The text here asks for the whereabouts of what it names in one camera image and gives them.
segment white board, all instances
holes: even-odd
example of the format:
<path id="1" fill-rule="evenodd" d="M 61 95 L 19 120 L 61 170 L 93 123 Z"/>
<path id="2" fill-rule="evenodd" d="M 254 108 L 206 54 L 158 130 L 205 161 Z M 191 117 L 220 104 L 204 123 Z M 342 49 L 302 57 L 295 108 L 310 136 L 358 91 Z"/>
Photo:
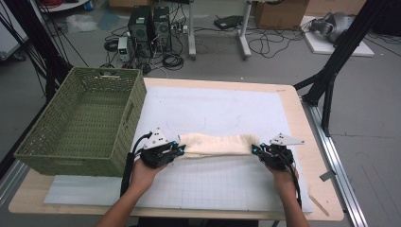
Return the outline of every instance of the white board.
<path id="1" fill-rule="evenodd" d="M 279 132 L 290 135 L 277 94 L 151 86 L 148 87 L 133 142 L 158 127 L 170 141 L 179 141 L 179 134 L 190 132 L 211 135 L 253 133 L 259 135 L 261 142 L 268 142 Z M 310 213 L 312 205 L 306 191 L 302 168 L 295 147 L 289 148 L 294 153 L 300 173 L 303 210 Z M 60 178 L 64 177 L 56 177 L 45 203 L 66 203 L 65 200 L 58 200 L 62 196 L 61 181 L 66 181 Z M 88 191 L 97 188 L 98 186 L 94 186 Z M 115 183 L 115 188 L 119 190 L 119 183 Z M 105 204 L 105 199 L 97 198 L 99 193 L 84 193 L 84 190 L 79 188 L 71 190 L 75 191 L 77 197 L 72 201 L 82 201 L 80 204 Z M 114 192 L 103 193 L 104 197 L 114 196 L 115 201 L 118 199 Z M 177 159 L 156 176 L 152 188 L 140 199 L 137 206 L 283 211 L 273 186 L 272 175 L 257 157 L 252 155 Z"/>
<path id="2" fill-rule="evenodd" d="M 315 19 L 311 16 L 305 16 L 301 25 L 304 25 L 306 22 Z M 308 31 L 309 28 L 305 29 L 305 39 L 307 44 L 309 45 L 312 53 L 314 54 L 332 54 L 335 50 L 333 44 L 328 42 L 327 38 L 321 35 L 318 31 Z M 367 46 L 364 42 L 360 42 L 357 49 L 354 51 L 352 56 L 355 57 L 373 57 L 375 53 Z"/>

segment wooden table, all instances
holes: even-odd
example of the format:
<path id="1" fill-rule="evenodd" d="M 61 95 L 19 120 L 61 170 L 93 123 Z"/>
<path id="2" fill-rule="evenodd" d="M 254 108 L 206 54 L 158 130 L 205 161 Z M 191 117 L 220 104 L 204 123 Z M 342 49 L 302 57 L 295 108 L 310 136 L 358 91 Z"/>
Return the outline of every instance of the wooden table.
<path id="1" fill-rule="evenodd" d="M 291 135 L 305 140 L 305 145 L 297 147 L 297 154 L 303 167 L 309 197 L 313 203 L 314 210 L 306 218 L 309 220 L 331 221 L 343 219 L 344 214 L 332 181 L 323 182 L 320 179 L 320 176 L 327 169 L 306 119 L 300 99 L 292 86 L 180 79 L 145 79 L 145 83 L 150 86 L 277 93 L 281 98 Z M 44 176 L 32 169 L 29 170 L 26 178 L 9 204 L 10 212 L 26 214 L 103 215 L 108 210 L 109 207 L 106 206 L 44 204 L 44 198 L 53 179 L 53 176 Z M 285 219 L 284 214 L 250 211 L 135 208 L 131 214 L 133 216 L 149 217 Z"/>

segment black metal stand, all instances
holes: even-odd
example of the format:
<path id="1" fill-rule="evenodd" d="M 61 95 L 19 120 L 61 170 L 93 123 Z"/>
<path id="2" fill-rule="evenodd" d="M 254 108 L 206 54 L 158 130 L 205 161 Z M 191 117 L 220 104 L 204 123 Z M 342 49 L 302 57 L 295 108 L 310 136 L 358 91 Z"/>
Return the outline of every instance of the black metal stand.
<path id="1" fill-rule="evenodd" d="M 313 84 L 307 94 L 302 96 L 303 101 L 311 106 L 317 106 L 319 99 L 325 94 L 322 128 L 328 137 L 330 136 L 328 127 L 336 76 L 390 2 L 393 0 L 367 0 L 355 21 L 341 37 L 337 48 L 324 68 L 315 76 L 294 85 L 296 90 L 300 90 Z"/>
<path id="2" fill-rule="evenodd" d="M 73 66 L 60 55 L 36 16 L 30 1 L 4 0 L 4 2 L 44 60 L 48 102 L 56 93 L 57 84 L 62 84 Z"/>
<path id="3" fill-rule="evenodd" d="M 4 0 L 9 11 L 13 14 L 17 22 L 20 24 L 21 28 L 26 33 L 29 40 L 35 46 L 36 50 L 42 57 L 42 59 L 38 59 L 32 56 L 29 56 L 34 63 L 35 69 L 38 71 L 45 72 L 46 79 L 46 103 L 36 115 L 36 117 L 32 120 L 23 134 L 20 136 L 18 141 L 14 144 L 11 150 L 6 154 L 6 157 L 0 163 L 0 179 L 7 173 L 9 167 L 14 162 L 15 158 L 13 157 L 13 153 L 21 144 L 21 142 L 26 137 L 30 128 L 35 124 L 36 120 L 39 118 L 40 114 L 48 104 L 48 102 L 53 98 L 54 94 L 56 94 L 56 89 L 58 89 L 59 85 L 65 80 L 68 72 L 72 69 L 72 65 L 68 63 L 58 52 L 56 46 L 53 44 L 47 32 L 44 30 L 42 23 L 37 17 L 35 10 L 33 9 L 31 2 L 28 0 L 14 1 L 14 0 Z M 15 32 L 13 27 L 9 27 L 5 20 L 0 18 L 0 22 L 8 29 L 10 34 L 19 42 L 19 44 L 27 50 L 26 43 L 21 42 L 20 37 Z M 38 68 L 38 64 L 35 64 L 34 61 L 39 61 L 41 68 Z"/>

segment forearm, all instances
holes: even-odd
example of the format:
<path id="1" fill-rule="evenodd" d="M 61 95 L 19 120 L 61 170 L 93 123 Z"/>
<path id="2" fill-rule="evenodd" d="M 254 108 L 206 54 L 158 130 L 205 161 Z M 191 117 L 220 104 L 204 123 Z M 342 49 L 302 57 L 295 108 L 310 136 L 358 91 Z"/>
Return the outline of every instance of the forearm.
<path id="1" fill-rule="evenodd" d="M 309 226 L 294 195 L 280 195 L 280 199 L 284 206 L 287 227 Z"/>
<path id="2" fill-rule="evenodd" d="M 130 217 L 132 209 L 135 207 L 135 204 L 138 202 L 139 198 L 141 198 L 142 194 L 142 192 L 130 188 L 130 190 L 127 191 L 115 203 L 115 205 L 109 209 L 109 211 L 107 211 L 96 227 L 124 226 Z"/>

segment cardboard box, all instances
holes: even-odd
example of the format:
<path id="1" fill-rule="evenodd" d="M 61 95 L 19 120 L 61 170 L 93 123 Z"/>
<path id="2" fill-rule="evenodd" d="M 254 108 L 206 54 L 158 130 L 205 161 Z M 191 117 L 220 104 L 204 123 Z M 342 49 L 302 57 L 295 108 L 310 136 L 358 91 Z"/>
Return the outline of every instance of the cardboard box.
<path id="1" fill-rule="evenodd" d="M 309 0 L 257 3 L 254 20 L 261 29 L 300 29 Z"/>
<path id="2" fill-rule="evenodd" d="M 366 0 L 309 0 L 305 15 L 324 16 L 327 12 L 345 12 L 357 15 Z"/>
<path id="3" fill-rule="evenodd" d="M 109 6 L 113 9 L 133 9 L 133 6 L 151 6 L 153 0 L 109 0 Z"/>

